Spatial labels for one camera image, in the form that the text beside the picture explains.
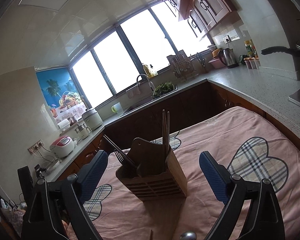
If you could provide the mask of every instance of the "wall outlet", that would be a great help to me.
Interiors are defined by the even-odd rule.
[[[225,42],[225,44],[231,42],[230,36],[227,35],[226,37],[223,38],[223,41]]]
[[[33,154],[37,149],[39,149],[43,145],[43,141],[39,140],[34,145],[28,148],[30,154]]]

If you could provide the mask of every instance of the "window pane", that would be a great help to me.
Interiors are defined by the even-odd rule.
[[[117,93],[136,82],[139,72],[116,32],[98,43],[94,50]]]
[[[169,65],[167,56],[175,53],[148,10],[125,21],[121,27],[143,64],[151,64],[157,71]]]
[[[152,6],[151,9],[159,18],[177,49],[183,49],[188,57],[208,49],[208,46],[211,45],[207,36],[201,41],[197,39],[187,20],[178,22],[164,2]]]
[[[91,52],[84,55],[73,66],[73,70],[92,107],[96,107],[112,97]]]

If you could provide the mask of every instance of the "electric kettle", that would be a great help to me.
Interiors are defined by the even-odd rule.
[[[231,49],[226,48],[219,51],[218,56],[223,65],[227,66],[228,68],[239,66],[239,63],[237,62],[235,55]]]

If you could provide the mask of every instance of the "upper cabinet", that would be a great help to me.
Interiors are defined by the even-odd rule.
[[[236,11],[231,0],[162,0],[169,1],[179,20],[188,19],[195,33],[204,37],[231,12]]]

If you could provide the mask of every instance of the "rice cooker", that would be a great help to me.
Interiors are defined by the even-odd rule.
[[[92,131],[102,125],[102,119],[95,108],[86,109],[86,112],[82,114],[82,118]]]
[[[68,156],[73,149],[74,142],[71,137],[67,135],[58,138],[50,145],[50,151],[57,155],[57,157],[59,158]]]

